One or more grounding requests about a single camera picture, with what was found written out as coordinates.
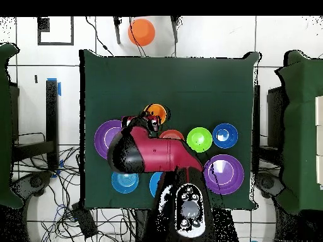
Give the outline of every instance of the purple plate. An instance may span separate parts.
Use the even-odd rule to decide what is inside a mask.
[[[109,145],[114,136],[122,130],[120,120],[108,120],[102,124],[94,135],[94,146],[98,154],[107,159]]]
[[[241,163],[230,155],[216,155],[204,165],[207,187],[215,194],[228,195],[238,190],[244,181]]]

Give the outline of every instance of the light blue bowl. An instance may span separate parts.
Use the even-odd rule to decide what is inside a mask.
[[[139,177],[137,173],[126,175],[113,172],[111,182],[116,191],[122,194],[128,194],[134,191],[138,186]]]

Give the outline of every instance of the blue bowl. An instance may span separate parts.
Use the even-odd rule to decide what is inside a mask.
[[[134,191],[138,186],[139,177],[136,173],[126,175],[113,172],[111,182],[116,191],[122,194],[128,194]]]
[[[212,136],[213,142],[222,149],[233,147],[238,141],[238,131],[232,124],[219,124]]]
[[[162,173],[163,173],[162,171],[158,171],[157,173],[154,173],[150,178],[149,188],[150,188],[150,193],[152,194],[153,197],[155,197],[156,195],[158,181],[162,176]]]

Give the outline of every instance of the floor tile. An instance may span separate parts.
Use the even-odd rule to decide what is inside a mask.
[[[63,151],[65,149],[70,148],[69,146],[59,146],[59,150]],[[71,168],[77,168],[78,165],[76,163],[75,155],[78,154],[76,151],[66,162],[64,163],[65,167]],[[65,160],[68,155],[68,151],[64,152],[60,156],[60,160]],[[71,208],[72,204],[77,203],[80,198],[80,179],[79,176],[73,176],[70,175],[68,172],[71,171],[62,171],[60,175],[62,176],[62,183],[64,187],[67,189],[69,194],[69,207]],[[50,179],[50,187],[55,192],[55,200],[58,205],[67,205],[68,204],[68,195],[65,191],[62,189],[62,183],[60,182],[59,178],[52,177]],[[45,193],[40,197],[32,197],[30,200],[30,204],[28,207],[27,212],[27,220],[29,221],[53,221],[57,210],[59,209],[55,203],[54,200],[54,193],[50,189],[50,187],[46,187]]]
[[[98,222],[106,222],[107,220],[109,221],[120,221],[123,217],[127,219],[127,211],[123,211],[124,216],[122,215],[122,210],[121,209],[98,209]],[[130,220],[135,221],[131,213],[129,212]]]
[[[77,223],[69,224],[70,226],[65,226],[71,236],[81,235],[73,238],[65,238],[69,237],[67,232],[64,232],[64,228],[61,226],[61,235],[56,237],[55,226],[53,222],[27,222],[27,229],[30,238],[30,242],[85,242],[84,235],[81,235],[81,229],[77,227]],[[97,237],[93,236],[92,238],[87,238],[86,242],[97,242]]]
[[[135,235],[136,225],[135,223],[132,225],[132,232]],[[124,222],[98,222],[98,230],[98,242],[134,242],[134,237],[131,236],[130,230],[128,230],[127,225]]]
[[[71,25],[67,26],[64,17],[49,18],[53,32],[42,33],[42,36],[44,34],[47,41],[62,42],[66,39],[62,35],[67,34]],[[95,18],[88,20],[94,24]],[[37,18],[19,17],[17,31],[18,65],[78,65],[79,49],[95,51],[95,31],[84,16],[74,17],[74,45],[38,45]]]
[[[174,50],[174,37],[172,24],[169,16],[145,16],[136,17],[137,19],[144,18],[152,22],[155,27],[155,38],[143,50],[147,56],[150,57],[170,57]],[[128,36],[129,17],[121,18],[122,22],[119,25],[120,42],[117,44],[115,36],[114,20],[113,17],[97,17],[97,32],[100,41],[107,46],[107,48],[114,55],[133,55],[140,56],[139,50],[134,45]],[[97,54],[108,56],[111,55],[106,51],[100,42],[97,42]]]
[[[252,238],[251,240],[258,242],[274,242],[272,238]]]
[[[147,16],[155,27],[155,39],[143,47],[150,57],[170,57],[175,50],[169,16]],[[254,51],[254,16],[183,16],[178,28],[177,57],[243,57]],[[128,37],[129,18],[119,26],[120,41],[115,38],[112,17],[97,17],[99,39],[114,55],[140,55]],[[97,53],[110,55],[97,42]]]
[[[177,57],[241,58],[254,51],[255,16],[183,16],[182,24]]]
[[[250,242],[250,238],[239,238],[239,242]]]
[[[0,43],[16,43],[16,18],[0,17]],[[9,60],[9,65],[16,64],[16,56]]]
[[[271,199],[265,199],[258,188],[254,189],[258,208],[252,211],[252,222],[276,222],[276,209]]]
[[[320,16],[257,16],[259,65],[282,66],[284,54],[295,49],[317,58],[323,53],[322,29]]]
[[[268,90],[281,86],[279,77],[273,68],[259,68],[258,84],[260,85],[260,133],[268,135]],[[266,140],[261,138],[261,145],[266,145]]]
[[[232,210],[231,215],[234,222],[250,222],[249,210]]]
[[[59,144],[79,143],[79,67],[18,66],[19,133],[42,132],[46,135],[46,80],[61,83],[58,96]],[[38,139],[26,137],[29,142]]]
[[[44,222],[47,229],[51,229],[52,222]],[[30,242],[41,242],[47,239],[46,230],[40,222],[27,222],[27,230]]]
[[[250,223],[235,223],[235,230],[237,232],[238,238],[250,237]]]
[[[8,66],[7,71],[9,74],[9,80],[12,83],[17,83],[17,72],[16,72],[16,66]]]
[[[256,224],[252,223],[251,227],[252,239],[271,239],[275,237],[276,224]]]

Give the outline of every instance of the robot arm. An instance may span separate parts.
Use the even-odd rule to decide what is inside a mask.
[[[165,172],[158,184],[148,225],[159,242],[214,242],[214,223],[203,167],[183,141],[153,136],[159,119],[126,117],[112,140],[108,162],[119,173]]]

